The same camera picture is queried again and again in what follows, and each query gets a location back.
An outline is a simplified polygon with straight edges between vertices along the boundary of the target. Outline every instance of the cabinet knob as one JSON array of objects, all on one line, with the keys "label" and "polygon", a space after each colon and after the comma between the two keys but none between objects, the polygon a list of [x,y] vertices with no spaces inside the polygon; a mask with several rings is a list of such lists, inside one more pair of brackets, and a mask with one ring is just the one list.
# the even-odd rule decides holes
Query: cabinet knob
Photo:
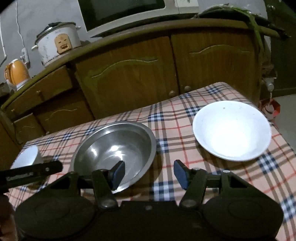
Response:
[{"label": "cabinet knob", "polygon": [[191,87],[190,87],[190,86],[188,86],[188,85],[187,85],[187,86],[185,86],[185,88],[184,88],[184,89],[185,89],[185,91],[186,91],[186,92],[189,92],[189,91],[191,91]]},{"label": "cabinet knob", "polygon": [[170,91],[168,94],[171,98],[176,96],[176,91]]},{"label": "cabinet knob", "polygon": [[276,9],[274,5],[269,5],[269,4],[268,4],[267,7],[268,7],[270,10],[273,10],[273,11]]}]

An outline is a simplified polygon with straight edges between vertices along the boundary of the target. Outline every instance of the hand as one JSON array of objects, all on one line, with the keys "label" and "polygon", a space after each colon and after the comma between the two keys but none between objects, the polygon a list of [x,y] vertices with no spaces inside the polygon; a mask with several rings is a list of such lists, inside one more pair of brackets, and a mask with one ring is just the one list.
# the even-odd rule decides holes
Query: hand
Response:
[{"label": "hand", "polygon": [[7,196],[0,194],[0,240],[16,241],[14,210]]}]

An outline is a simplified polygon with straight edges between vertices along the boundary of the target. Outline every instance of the white ceramic bowl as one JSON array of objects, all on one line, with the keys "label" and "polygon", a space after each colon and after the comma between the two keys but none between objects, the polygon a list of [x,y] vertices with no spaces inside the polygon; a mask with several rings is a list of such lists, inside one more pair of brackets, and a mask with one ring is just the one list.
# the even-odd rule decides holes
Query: white ceramic bowl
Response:
[{"label": "white ceramic bowl", "polygon": [[33,164],[43,163],[40,151],[36,145],[30,146],[25,149],[19,156],[15,159],[10,169],[26,167]]},{"label": "white ceramic bowl", "polygon": [[237,101],[218,101],[203,107],[194,117],[193,132],[204,149],[230,161],[255,159],[271,140],[265,116]]}]

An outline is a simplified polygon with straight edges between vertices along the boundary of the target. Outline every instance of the microwave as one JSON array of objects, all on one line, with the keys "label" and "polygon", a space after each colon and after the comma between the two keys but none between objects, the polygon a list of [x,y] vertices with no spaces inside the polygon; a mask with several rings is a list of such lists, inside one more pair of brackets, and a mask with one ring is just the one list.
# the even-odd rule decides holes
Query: microwave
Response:
[{"label": "microwave", "polygon": [[89,37],[165,20],[191,18],[197,0],[78,0]]}]

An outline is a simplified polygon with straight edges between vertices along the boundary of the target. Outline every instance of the wooden drawer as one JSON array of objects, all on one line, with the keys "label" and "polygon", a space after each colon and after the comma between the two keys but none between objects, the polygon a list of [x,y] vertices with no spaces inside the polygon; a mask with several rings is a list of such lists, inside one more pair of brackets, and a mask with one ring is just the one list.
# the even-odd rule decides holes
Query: wooden drawer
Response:
[{"label": "wooden drawer", "polygon": [[22,140],[22,145],[45,135],[45,131],[33,114],[29,114],[14,122],[16,132]]},{"label": "wooden drawer", "polygon": [[49,101],[34,113],[49,133],[94,120],[80,91]]},{"label": "wooden drawer", "polygon": [[66,66],[48,74],[14,100],[6,109],[10,119],[73,87]]}]

